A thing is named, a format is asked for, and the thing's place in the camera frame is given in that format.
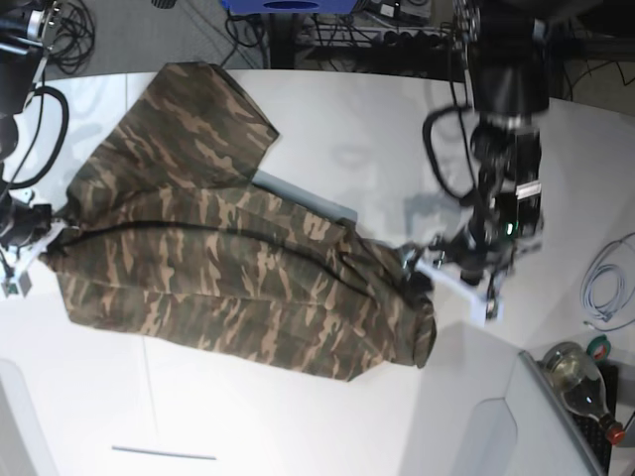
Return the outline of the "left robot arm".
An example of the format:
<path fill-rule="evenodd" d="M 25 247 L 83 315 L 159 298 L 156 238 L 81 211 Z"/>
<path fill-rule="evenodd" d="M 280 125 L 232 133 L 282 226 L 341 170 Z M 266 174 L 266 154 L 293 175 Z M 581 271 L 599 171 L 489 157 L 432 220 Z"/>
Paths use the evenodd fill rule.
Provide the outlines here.
<path fill-rule="evenodd" d="M 550 105 L 548 30 L 521 1 L 454 2 L 447 67 L 462 68 L 466 100 L 431 112 L 422 127 L 438 185 L 472 214 L 453 237 L 438 235 L 406 249 L 403 267 L 463 294 L 480 323 L 501 317 L 504 280 L 518 258 L 541 246 L 542 147 L 534 119 Z M 459 192 L 441 170 L 433 128 L 448 115 L 468 112 L 478 117 L 473 131 L 461 134 L 471 187 Z"/>

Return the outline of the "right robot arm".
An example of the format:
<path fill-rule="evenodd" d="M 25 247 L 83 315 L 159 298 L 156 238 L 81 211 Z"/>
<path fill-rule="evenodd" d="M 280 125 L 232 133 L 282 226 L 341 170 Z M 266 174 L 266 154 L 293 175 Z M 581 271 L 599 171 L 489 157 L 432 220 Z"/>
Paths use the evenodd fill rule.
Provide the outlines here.
<path fill-rule="evenodd" d="M 52 207 L 34 204 L 32 198 L 15 198 L 13 190 L 33 188 L 53 167 L 68 129 L 69 107 L 64 94 L 46 85 L 45 68 L 61 24 L 61 1 L 3 1 L 1 3 L 1 161 L 17 149 L 16 117 L 32 100 L 55 99 L 61 108 L 61 127 L 50 157 L 33 177 L 17 182 L 13 175 L 1 179 L 1 294 L 25 297 L 32 282 L 32 263 L 70 224 L 54 215 Z"/>

